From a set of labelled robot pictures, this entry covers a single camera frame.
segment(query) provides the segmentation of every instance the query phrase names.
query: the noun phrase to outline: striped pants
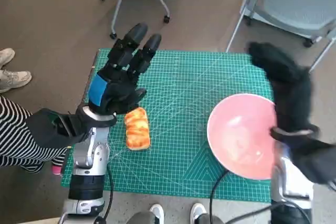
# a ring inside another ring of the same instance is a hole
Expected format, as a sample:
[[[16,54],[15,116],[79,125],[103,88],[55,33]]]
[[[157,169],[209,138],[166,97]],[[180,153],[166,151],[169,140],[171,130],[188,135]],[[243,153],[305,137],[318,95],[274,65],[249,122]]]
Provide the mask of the striped pants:
[[[61,166],[67,148],[42,148],[36,144],[25,119],[31,113],[0,95],[0,166],[19,165],[39,172],[46,161]]]

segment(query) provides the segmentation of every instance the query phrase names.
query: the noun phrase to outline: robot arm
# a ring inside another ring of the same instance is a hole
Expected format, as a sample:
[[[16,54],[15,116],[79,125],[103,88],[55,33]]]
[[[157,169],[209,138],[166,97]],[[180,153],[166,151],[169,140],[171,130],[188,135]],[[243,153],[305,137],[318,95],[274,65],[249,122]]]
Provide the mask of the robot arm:
[[[139,75],[146,72],[161,42],[161,36],[155,34],[133,56],[146,32],[147,25],[138,24],[123,40],[117,40],[106,65],[93,78],[88,104],[77,108],[76,115],[87,134],[73,149],[69,195],[59,224],[106,223],[99,213],[104,208],[109,129],[117,122],[118,114],[137,108],[145,96],[145,89],[137,89]]]
[[[287,204],[271,211],[271,223],[310,223],[313,183],[327,184],[336,178],[332,169],[336,148],[316,140],[319,129],[309,122],[312,96],[309,70],[268,43],[251,43],[249,53],[252,63],[262,68],[270,81],[277,116],[277,127],[271,129],[276,140],[271,199],[273,205]]]

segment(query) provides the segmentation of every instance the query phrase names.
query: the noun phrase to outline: white sneaker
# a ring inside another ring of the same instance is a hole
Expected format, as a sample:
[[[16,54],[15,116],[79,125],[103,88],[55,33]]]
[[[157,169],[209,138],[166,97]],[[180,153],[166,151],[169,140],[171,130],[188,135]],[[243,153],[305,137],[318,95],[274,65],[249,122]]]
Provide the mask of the white sneaker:
[[[202,214],[206,214],[205,207],[201,203],[195,203],[190,210],[190,224],[195,224],[195,220]]]
[[[12,48],[5,48],[0,51],[0,68],[3,67],[3,65],[6,65],[9,63],[15,55],[15,51]]]
[[[164,222],[164,211],[160,204],[154,204],[151,209],[149,209],[150,212],[155,214],[155,216],[159,219],[159,223],[163,224]]]
[[[10,72],[7,70],[0,70],[0,93],[22,87],[30,82],[30,80],[31,74],[28,71]]]

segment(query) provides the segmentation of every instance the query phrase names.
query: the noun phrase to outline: bread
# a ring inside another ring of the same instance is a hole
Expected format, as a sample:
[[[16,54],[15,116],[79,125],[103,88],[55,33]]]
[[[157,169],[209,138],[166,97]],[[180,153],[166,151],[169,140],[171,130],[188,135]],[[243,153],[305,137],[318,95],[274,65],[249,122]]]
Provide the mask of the bread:
[[[125,115],[126,146],[132,151],[150,147],[149,124],[146,110],[137,108]]]

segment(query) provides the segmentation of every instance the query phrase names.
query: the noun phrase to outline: pink object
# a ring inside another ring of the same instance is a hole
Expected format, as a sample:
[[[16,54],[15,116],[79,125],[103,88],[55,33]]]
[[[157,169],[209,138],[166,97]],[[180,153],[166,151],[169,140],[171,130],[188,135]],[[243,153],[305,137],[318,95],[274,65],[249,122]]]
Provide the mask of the pink object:
[[[51,166],[51,171],[53,172],[54,175],[60,175],[61,170],[62,170],[61,166],[57,166],[57,165],[52,165]]]
[[[276,124],[274,104],[259,95],[235,94],[212,111],[207,125],[210,148],[229,171],[249,179],[270,179]]]

